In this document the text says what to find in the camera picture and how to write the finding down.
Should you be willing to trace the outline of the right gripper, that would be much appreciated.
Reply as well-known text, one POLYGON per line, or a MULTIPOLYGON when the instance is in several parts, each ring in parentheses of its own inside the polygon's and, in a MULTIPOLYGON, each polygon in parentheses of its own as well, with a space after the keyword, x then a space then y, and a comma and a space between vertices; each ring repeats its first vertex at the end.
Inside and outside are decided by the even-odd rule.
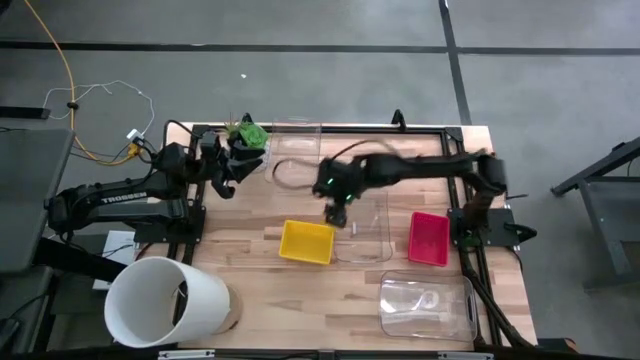
POLYGON ((318 167, 313 184, 313 195, 317 198, 332 199, 339 204, 336 207, 325 205, 325 221, 330 226, 344 228, 347 223, 347 212, 344 206, 359 199, 364 192, 364 173, 358 161, 341 162, 332 158, 324 158, 318 167))

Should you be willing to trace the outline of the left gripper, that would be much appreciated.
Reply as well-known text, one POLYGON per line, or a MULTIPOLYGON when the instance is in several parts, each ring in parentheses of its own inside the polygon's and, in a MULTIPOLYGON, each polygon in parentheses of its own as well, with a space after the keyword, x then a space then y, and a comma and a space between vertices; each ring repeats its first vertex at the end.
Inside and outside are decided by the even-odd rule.
MULTIPOLYGON (((263 164, 263 160, 260 158, 263 155, 263 150, 251 148, 241 139, 230 142, 229 146, 231 157, 234 159, 232 161, 232 178, 236 183, 241 183, 263 164)), ((200 150, 206 178, 221 198, 231 199, 235 194, 235 188, 228 185, 228 156, 219 135, 212 131, 205 132, 200 141, 200 150)))

